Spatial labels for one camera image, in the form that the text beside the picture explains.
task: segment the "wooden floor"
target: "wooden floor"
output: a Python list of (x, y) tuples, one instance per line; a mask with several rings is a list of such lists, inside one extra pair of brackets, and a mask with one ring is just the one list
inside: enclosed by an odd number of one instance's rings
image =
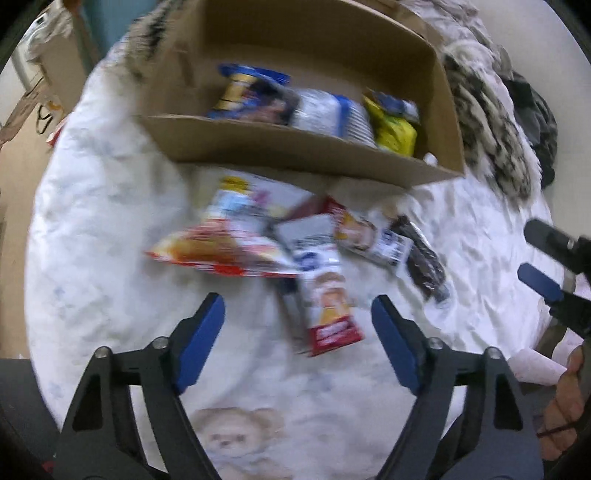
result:
[(23, 306), (25, 250), (35, 190), (51, 155), (47, 134), (35, 132), (36, 118), (34, 110), (0, 150), (0, 358), (29, 357)]

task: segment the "cardboard box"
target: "cardboard box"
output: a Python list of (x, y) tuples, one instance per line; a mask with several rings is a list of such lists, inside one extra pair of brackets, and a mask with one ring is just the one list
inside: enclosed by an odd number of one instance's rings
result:
[[(378, 3), (386, 8), (385, 1)], [(142, 123), (172, 160), (285, 168), (407, 188), (463, 175), (443, 66), (428, 41), (409, 28), (348, 0), (188, 3), (157, 53), (140, 104)], [(433, 33), (404, 13), (424, 36)], [(358, 102), (367, 87), (413, 100), (421, 114), (416, 158), (289, 127), (207, 119), (228, 82), (217, 71), (226, 61), (279, 70), (291, 75), (292, 86)], [(439, 166), (427, 165), (426, 153)]]

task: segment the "blue gripper pad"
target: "blue gripper pad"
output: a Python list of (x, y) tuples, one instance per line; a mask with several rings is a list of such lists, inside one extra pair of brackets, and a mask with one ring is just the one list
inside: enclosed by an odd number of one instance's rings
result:
[(398, 381), (418, 395), (424, 379), (426, 340), (416, 323), (405, 320), (386, 295), (374, 299), (372, 323)]
[(225, 313), (223, 298), (210, 293), (197, 313), (181, 320), (170, 335), (174, 385), (179, 395), (197, 382), (222, 328)]
[(555, 303), (564, 299), (564, 292), (560, 285), (529, 263), (519, 266), (517, 278), (541, 295), (546, 303)]

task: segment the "wall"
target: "wall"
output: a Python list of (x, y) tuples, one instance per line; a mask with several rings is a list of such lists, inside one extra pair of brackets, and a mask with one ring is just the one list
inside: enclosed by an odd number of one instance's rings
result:
[(12, 60), (9, 60), (0, 73), (0, 124), (4, 125), (25, 93)]
[(556, 226), (591, 236), (591, 65), (544, 0), (472, 3), (556, 116), (556, 180), (545, 191)]

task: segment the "white bedding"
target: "white bedding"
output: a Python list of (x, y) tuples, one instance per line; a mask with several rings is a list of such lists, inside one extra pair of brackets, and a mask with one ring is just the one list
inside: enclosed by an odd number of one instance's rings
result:
[[(343, 254), (366, 339), (317, 358), (293, 354), (267, 281), (215, 277), (144, 255), (195, 219), (209, 172), (173, 164), (156, 149), (133, 118), (136, 89), (115, 51), (89, 78), (35, 199), (25, 313), (39, 386), (58, 424), (98, 346), (143, 348), (217, 291), (226, 301), (226, 322), (183, 403), (222, 478), (363, 480), (377, 473), (414, 401), (371, 325), (376, 295), (389, 295), (427, 336), (456, 349), (495, 345), (510, 357), (537, 343), (549, 317), (539, 297), (518, 282), (517, 268), (529, 261), (562, 281), (561, 268), (523, 239), (528, 218), (550, 221), (540, 194), (516, 210), (469, 172), (399, 197), (395, 187), (375, 182), (265, 171), (329, 191), (352, 209), (397, 202), (439, 253), (453, 284), (447, 309), (424, 310), (408, 278), (393, 281), (384, 269)], [(450, 419), (461, 400), (458, 392)], [(232, 408), (201, 411), (221, 407)], [(148, 457), (159, 465), (143, 411), (138, 419)], [(224, 450), (215, 435), (225, 434), (244, 435), (244, 445)]]

